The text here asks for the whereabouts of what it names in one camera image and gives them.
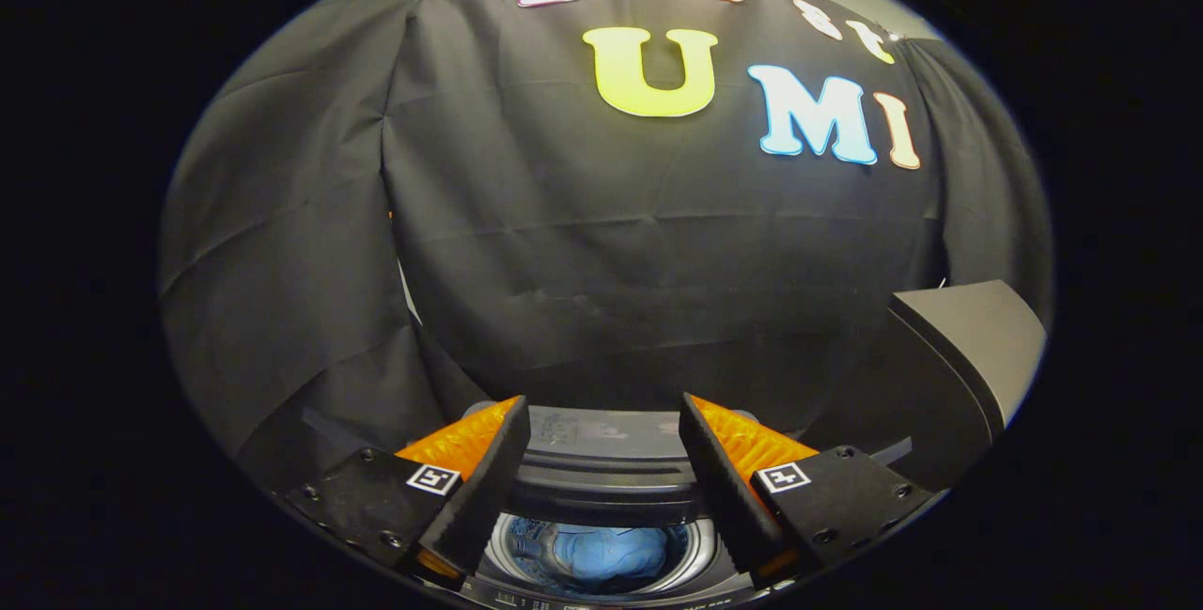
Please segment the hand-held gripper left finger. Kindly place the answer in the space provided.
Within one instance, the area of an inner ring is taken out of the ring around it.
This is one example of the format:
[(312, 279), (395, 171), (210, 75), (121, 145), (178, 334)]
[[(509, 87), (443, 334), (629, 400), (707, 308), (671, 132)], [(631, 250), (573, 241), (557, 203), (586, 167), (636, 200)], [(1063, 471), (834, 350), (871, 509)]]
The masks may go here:
[(387, 571), (450, 591), (478, 571), (531, 440), (525, 396), (403, 450), (356, 448), (288, 490), (309, 525)]

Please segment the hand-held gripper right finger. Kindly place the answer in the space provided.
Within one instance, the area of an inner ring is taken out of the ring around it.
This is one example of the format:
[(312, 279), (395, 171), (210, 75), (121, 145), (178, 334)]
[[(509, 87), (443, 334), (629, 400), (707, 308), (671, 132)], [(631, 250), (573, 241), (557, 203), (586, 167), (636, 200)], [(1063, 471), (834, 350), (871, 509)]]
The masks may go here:
[(759, 590), (832, 571), (940, 499), (859, 448), (814, 450), (692, 393), (678, 436), (727, 553)]

